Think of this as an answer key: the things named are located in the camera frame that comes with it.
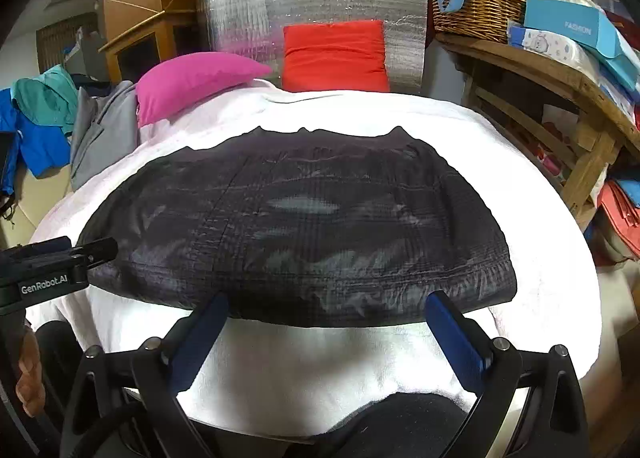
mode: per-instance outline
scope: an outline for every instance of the person's leg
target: person's leg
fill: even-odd
[[[82,358],[82,348],[65,321],[49,321],[36,332],[46,388],[45,412],[62,427],[66,404]]]
[[[439,394],[396,393],[284,458],[437,458],[466,413]]]

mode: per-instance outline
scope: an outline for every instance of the pink pillow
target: pink pillow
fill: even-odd
[[[228,52],[195,52],[164,61],[136,85],[138,126],[171,117],[209,95],[270,71],[265,64]]]

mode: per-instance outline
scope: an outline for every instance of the wooden table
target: wooden table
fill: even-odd
[[[481,109],[483,102],[491,104],[525,128],[571,169],[561,197],[578,225],[585,229],[595,214],[588,197],[606,164],[616,161],[622,146],[640,161],[640,132],[635,125],[587,76],[558,61],[521,48],[466,36],[437,34],[436,39],[465,61],[458,65],[468,74],[464,106]],[[581,154],[576,156],[529,115],[478,86],[474,73],[481,65],[479,62],[518,74],[574,103],[579,116],[572,140],[581,148]]]

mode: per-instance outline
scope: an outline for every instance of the human hand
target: human hand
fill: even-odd
[[[44,408],[45,392],[42,383],[42,364],[38,341],[31,328],[26,327],[18,367],[22,375],[15,385],[15,393],[29,416],[40,414]]]

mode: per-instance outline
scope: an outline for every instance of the bed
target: bed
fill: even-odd
[[[287,93],[254,80],[141,130],[136,151],[62,199],[32,241],[72,242],[101,202],[146,162],[184,146],[203,149],[251,131],[323,128],[374,136],[401,126],[429,143],[482,197],[507,240],[518,280],[510,303],[468,316],[490,337],[520,349],[567,346],[578,378],[596,360],[601,317],[593,261],[556,191],[484,117],[449,102],[351,91]],[[96,287],[28,309],[34,328],[67,319],[83,348],[108,352],[163,336],[189,312],[119,297]],[[330,430],[396,391],[436,392],[470,409],[425,323],[373,328],[298,328],[229,319],[189,391],[186,414],[215,427],[300,438]],[[519,392],[511,409],[522,407]]]

